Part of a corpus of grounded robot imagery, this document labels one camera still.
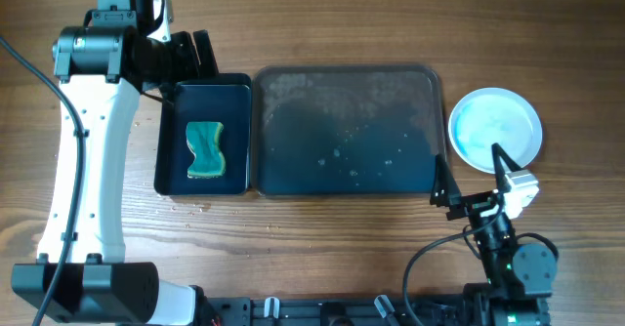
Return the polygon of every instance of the small tray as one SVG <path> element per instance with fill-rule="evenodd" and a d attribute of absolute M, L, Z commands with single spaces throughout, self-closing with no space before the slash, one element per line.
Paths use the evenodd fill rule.
<path fill-rule="evenodd" d="M 265 195 L 424 193 L 446 156 L 423 65 L 268 67 L 254 80 L 252 185 Z"/>
<path fill-rule="evenodd" d="M 206 80 L 179 83 L 161 111 L 154 189 L 162 195 L 242 194 L 249 185 L 252 81 L 245 74 L 220 74 Z M 190 179 L 193 154 L 187 145 L 187 123 L 224 124 L 220 150 L 226 172 L 213 179 Z"/>

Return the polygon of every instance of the green sponge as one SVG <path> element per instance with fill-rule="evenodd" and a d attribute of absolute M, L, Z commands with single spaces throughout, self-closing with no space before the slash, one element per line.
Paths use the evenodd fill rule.
<path fill-rule="evenodd" d="M 226 158 L 219 150 L 222 130 L 221 122 L 187 123 L 187 145 L 195 156 L 187 170 L 190 179 L 216 178 L 226 172 Z"/>

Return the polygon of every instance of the dark blue tray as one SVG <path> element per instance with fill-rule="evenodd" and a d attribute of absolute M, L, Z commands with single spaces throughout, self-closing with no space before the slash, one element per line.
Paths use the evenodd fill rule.
<path fill-rule="evenodd" d="M 445 156 L 423 65 L 268 67 L 254 80 L 252 185 L 266 195 L 430 192 Z"/>
<path fill-rule="evenodd" d="M 245 74 L 220 74 L 183 82 L 162 106 L 154 189 L 162 195 L 241 194 L 249 185 L 252 81 Z M 226 172 L 214 179 L 190 179 L 193 154 L 187 146 L 187 123 L 224 124 L 220 149 Z"/>

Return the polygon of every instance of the wooden table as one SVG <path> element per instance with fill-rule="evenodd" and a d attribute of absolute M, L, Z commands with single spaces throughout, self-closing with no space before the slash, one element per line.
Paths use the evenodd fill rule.
<path fill-rule="evenodd" d="M 445 110 L 474 89 L 517 91 L 545 133 L 531 165 L 541 192 L 515 225 L 553 239 L 562 258 L 555 325 L 625 317 L 625 0 L 173 0 L 174 31 L 208 29 L 222 71 L 272 65 L 421 62 L 439 75 Z M 0 0 L 0 32 L 52 75 L 50 48 L 96 0 Z M 10 288 L 32 262 L 51 205 L 59 102 L 0 52 L 0 325 L 34 308 Z M 458 232 L 419 198 L 269 200 L 159 197 L 152 188 L 158 103 L 143 99 L 130 136 L 123 227 L 130 262 L 210 296 L 399 294 L 409 257 Z M 461 189 L 492 189 L 450 151 Z M 437 248 L 411 290 L 457 293 L 484 275 L 462 241 Z"/>

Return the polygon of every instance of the cable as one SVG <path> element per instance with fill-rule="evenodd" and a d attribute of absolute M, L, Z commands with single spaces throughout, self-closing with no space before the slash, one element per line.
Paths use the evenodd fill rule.
<path fill-rule="evenodd" d="M 91 16 L 94 14 L 94 12 L 96 11 L 96 9 L 89 9 L 87 10 L 87 14 L 85 14 L 85 19 L 83 19 L 82 21 L 82 26 L 86 27 L 89 25 L 89 22 L 91 22 Z"/>
<path fill-rule="evenodd" d="M 467 224 L 466 226 L 462 227 L 462 233 L 467 233 L 467 228 L 471 227 L 470 224 Z M 473 253 L 473 255 L 476 256 L 476 258 L 478 258 L 478 260 L 481 260 L 481 256 L 479 255 L 478 251 L 476 250 L 476 248 L 473 246 L 473 244 L 471 244 L 471 242 L 469 242 L 469 236 L 465 235 L 464 237 L 462 237 L 465 239 L 465 243 L 467 243 L 467 247 L 469 247 L 469 249 L 471 249 L 471 252 Z"/>
<path fill-rule="evenodd" d="M 168 101 L 168 100 L 166 100 L 164 98 L 161 98 L 161 97 L 150 95 L 150 94 L 148 94 L 146 92 L 143 92 L 142 95 L 145 96 L 145 97 L 150 98 L 153 101 L 157 101 L 157 102 L 160 102 L 160 103 L 168 103 L 168 104 L 170 104 L 172 106 L 174 105 L 171 101 Z"/>
<path fill-rule="evenodd" d="M 406 305 L 406 309 L 408 311 L 408 315 L 410 315 L 410 318 L 412 318 L 412 320 L 414 321 L 414 323 L 416 325 L 424 326 L 423 323 L 421 322 L 421 320 L 419 320 L 417 315 L 414 313 L 414 310 L 412 309 L 412 307 L 410 307 L 410 301 L 408 300 L 408 279 L 410 277 L 410 270 L 412 269 L 414 264 L 417 262 L 417 260 L 419 258 L 421 258 L 424 254 L 428 253 L 428 251 L 436 248 L 437 246 L 439 246 L 441 244 L 444 244 L 444 243 L 447 243 L 447 242 L 451 242 L 452 240 L 456 240 L 458 238 L 462 238 L 462 237 L 465 237 L 465 236 L 470 236 L 472 234 L 476 234 L 476 233 L 482 232 L 487 227 L 489 227 L 490 225 L 494 224 L 495 221 L 497 219 L 499 219 L 499 217 L 503 214 L 503 212 L 504 212 L 504 206 L 503 205 L 499 205 L 499 209 L 497 210 L 497 213 L 494 215 L 492 220 L 487 222 L 482 227 L 476 228 L 476 229 L 471 229 L 469 231 L 462 232 L 462 233 L 452 234 L 452 235 L 450 235 L 448 237 L 441 238 L 441 239 L 439 239 L 437 241 L 434 241 L 434 242 L 428 244 L 427 246 L 421 248 L 421 250 L 419 250 L 417 252 L 417 254 L 415 254 L 412 257 L 412 259 L 410 259 L 410 262 L 408 262 L 408 266 L 406 267 L 406 271 L 403 274 L 403 283 L 402 283 L 402 286 L 401 286 L 401 292 L 403 293 L 403 302 Z"/>
<path fill-rule="evenodd" d="M 558 252 L 558 247 L 556 247 L 554 242 L 550 241 L 548 238 L 543 237 L 538 233 L 528 232 L 528 233 L 523 233 L 523 234 L 518 235 L 517 241 L 519 241 L 521 238 L 524 238 L 524 237 L 534 238 L 535 240 L 540 241 L 541 243 L 546 245 L 547 248 L 549 248 L 551 253 L 554 255 L 554 257 L 556 257 L 556 262 L 560 258 L 560 252 Z"/>
<path fill-rule="evenodd" d="M 76 137 L 76 174 L 74 176 L 74 187 L 73 192 L 71 194 L 71 204 L 69 206 L 69 215 L 67 217 L 67 226 L 65 228 L 65 237 L 62 242 L 62 250 L 61 255 L 59 256 L 59 263 L 57 264 L 57 269 L 55 270 L 54 275 L 52 276 L 52 281 L 50 282 L 50 286 L 48 287 L 48 291 L 37 311 L 37 315 L 32 321 L 33 326 L 38 326 L 41 324 L 43 320 L 43 316 L 46 314 L 46 309 L 50 304 L 50 301 L 54 297 L 55 291 L 57 290 L 57 286 L 59 285 L 59 281 L 61 280 L 61 275 L 63 273 L 63 268 L 65 266 L 65 262 L 67 261 L 67 256 L 69 255 L 69 249 L 71 248 L 71 242 L 74 237 L 74 226 L 76 224 L 76 217 L 78 214 L 78 201 L 80 198 L 80 190 L 82 188 L 82 178 L 84 173 L 84 159 L 85 159 L 85 130 L 82 126 L 82 122 L 80 121 L 80 116 L 78 112 L 74 108 L 74 105 L 69 101 L 67 96 L 59 89 L 57 85 L 55 85 L 46 75 L 41 73 L 36 67 L 34 67 L 30 62 L 26 61 L 18 52 L 13 49 L 9 45 L 9 43 L 0 36 L 0 45 L 4 47 L 4 49 L 11 54 L 13 58 L 15 58 L 19 63 L 21 63 L 27 70 L 32 72 L 37 78 L 39 78 L 46 86 L 48 86 L 52 92 L 61 100 L 61 103 L 65 106 L 67 111 L 69 112 L 69 116 L 74 123 L 75 129 L 75 137 Z"/>

